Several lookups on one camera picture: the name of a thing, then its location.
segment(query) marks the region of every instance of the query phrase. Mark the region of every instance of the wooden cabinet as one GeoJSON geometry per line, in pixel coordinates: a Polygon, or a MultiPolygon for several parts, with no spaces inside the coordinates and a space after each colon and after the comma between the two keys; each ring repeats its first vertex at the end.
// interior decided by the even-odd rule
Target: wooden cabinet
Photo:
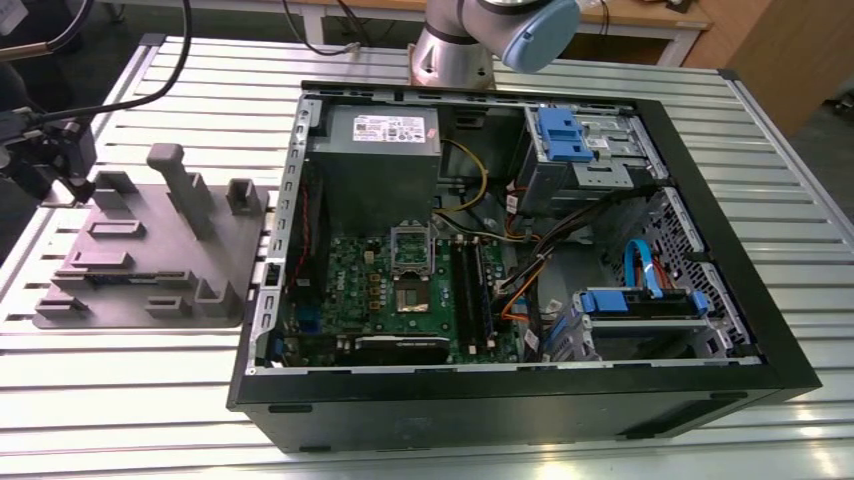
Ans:
{"type": "Polygon", "coordinates": [[[683,66],[738,72],[793,135],[854,73],[854,1],[699,0],[714,21],[683,66]]]}

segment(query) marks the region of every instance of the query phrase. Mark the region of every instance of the yellow cable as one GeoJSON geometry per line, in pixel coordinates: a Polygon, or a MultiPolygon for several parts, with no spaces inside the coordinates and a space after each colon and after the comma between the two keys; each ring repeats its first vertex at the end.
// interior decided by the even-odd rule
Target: yellow cable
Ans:
{"type": "Polygon", "coordinates": [[[455,140],[450,140],[447,138],[443,138],[442,141],[448,142],[451,145],[457,146],[457,148],[459,148],[463,151],[463,153],[469,155],[469,158],[471,158],[471,160],[478,165],[478,169],[481,170],[481,191],[478,192],[478,195],[475,196],[475,198],[473,198],[470,202],[466,202],[462,205],[458,205],[450,208],[440,208],[435,210],[439,213],[453,213],[453,212],[459,212],[462,210],[466,210],[469,207],[474,206],[481,201],[481,199],[486,195],[486,185],[489,181],[490,172],[487,171],[486,166],[481,161],[481,158],[478,158],[475,153],[471,150],[469,150],[469,148],[462,143],[459,143],[455,140]]]}

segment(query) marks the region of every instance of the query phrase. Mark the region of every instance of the power supply label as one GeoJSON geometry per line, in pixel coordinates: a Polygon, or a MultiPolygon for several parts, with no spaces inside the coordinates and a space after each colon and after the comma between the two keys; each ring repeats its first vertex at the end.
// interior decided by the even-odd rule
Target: power supply label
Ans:
{"type": "Polygon", "coordinates": [[[355,142],[426,143],[423,117],[359,115],[352,123],[355,142]]]}

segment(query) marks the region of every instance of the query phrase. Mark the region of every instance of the white table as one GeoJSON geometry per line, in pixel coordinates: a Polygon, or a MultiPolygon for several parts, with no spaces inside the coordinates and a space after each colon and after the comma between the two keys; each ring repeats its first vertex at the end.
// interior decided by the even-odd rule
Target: white table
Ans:
{"type": "MultiPolygon", "coordinates": [[[[156,5],[164,7],[182,6],[180,0],[99,0],[107,7],[115,5],[156,5]]],[[[334,5],[316,5],[299,3],[298,0],[290,0],[291,13],[303,17],[306,28],[306,40],[312,45],[326,43],[323,32],[324,17],[344,17],[340,7],[334,5]]],[[[282,3],[278,0],[194,0],[194,8],[207,8],[212,10],[238,10],[251,12],[280,13],[284,15],[282,3]]],[[[424,21],[424,12],[415,10],[400,10],[395,8],[366,8],[351,7],[351,10],[359,18],[402,20],[408,22],[424,21]]],[[[108,8],[108,13],[115,20],[122,18],[120,10],[108,8]]],[[[678,67],[685,61],[685,57],[691,51],[691,47],[697,42],[697,38],[706,28],[706,24],[691,25],[693,28],[669,28],[649,27],[641,25],[610,25],[609,35],[655,38],[667,40],[667,47],[662,52],[658,65],[663,67],[678,67]]],[[[582,23],[578,28],[579,33],[598,34],[601,29],[599,23],[582,23]]],[[[284,18],[282,19],[282,28],[287,29],[284,18]]]]}
{"type": "MultiPolygon", "coordinates": [[[[155,91],[179,49],[179,39],[140,47],[108,101],[155,91]]],[[[854,476],[854,229],[741,84],[714,71],[585,62],[538,75],[497,66],[497,77],[502,89],[665,104],[823,388],[671,440],[283,455],[224,407],[236,329],[35,329],[35,303],[87,214],[42,208],[0,270],[0,475],[854,476]]],[[[298,45],[199,39],[170,95],[96,123],[98,168],[158,181],[144,166],[148,146],[178,142],[210,185],[251,176],[276,186],[303,79],[403,83],[406,54],[318,58],[298,45]]]]}

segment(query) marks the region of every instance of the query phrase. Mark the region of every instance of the power cable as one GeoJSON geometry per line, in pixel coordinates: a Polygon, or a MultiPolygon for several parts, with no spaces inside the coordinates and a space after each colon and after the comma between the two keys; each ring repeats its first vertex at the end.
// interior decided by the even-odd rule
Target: power cable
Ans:
{"type": "Polygon", "coordinates": [[[339,49],[339,50],[334,50],[331,52],[324,52],[323,50],[319,50],[312,44],[308,43],[306,38],[300,35],[299,30],[296,29],[296,25],[294,25],[294,19],[291,18],[291,6],[288,5],[288,0],[282,0],[282,6],[284,7],[284,19],[288,22],[288,27],[291,28],[291,33],[296,37],[296,40],[299,40],[299,42],[303,45],[306,45],[306,48],[308,50],[311,50],[318,55],[322,55],[324,57],[335,57],[338,55],[344,55],[346,53],[350,53],[350,52],[352,52],[354,50],[356,50],[359,48],[360,43],[355,42],[355,43],[348,44],[344,48],[339,49]]]}
{"type": "Polygon", "coordinates": [[[56,50],[63,48],[71,41],[71,39],[75,38],[75,35],[78,35],[78,33],[80,32],[80,28],[83,27],[83,23],[86,22],[87,17],[90,16],[94,5],[95,0],[83,0],[80,10],[78,10],[75,18],[72,19],[63,33],[60,33],[56,38],[54,38],[54,40],[0,49],[0,62],[11,62],[13,60],[21,60],[24,58],[50,55],[56,50]]]}
{"type": "Polygon", "coordinates": [[[139,107],[140,105],[146,105],[160,99],[167,93],[170,93],[170,90],[178,82],[178,77],[180,77],[184,70],[187,57],[190,56],[190,46],[192,44],[192,6],[190,5],[190,0],[182,0],[182,10],[184,16],[184,40],[182,44],[182,51],[178,56],[172,75],[170,75],[170,78],[160,87],[160,90],[158,90],[151,95],[147,95],[135,100],[130,100],[127,102],[119,102],[111,105],[74,108],[71,110],[63,110],[59,112],[51,112],[43,115],[38,115],[36,119],[42,124],[55,122],[58,120],[66,120],[70,118],[91,117],[102,113],[115,112],[116,110],[126,110],[128,108],[139,107]]]}

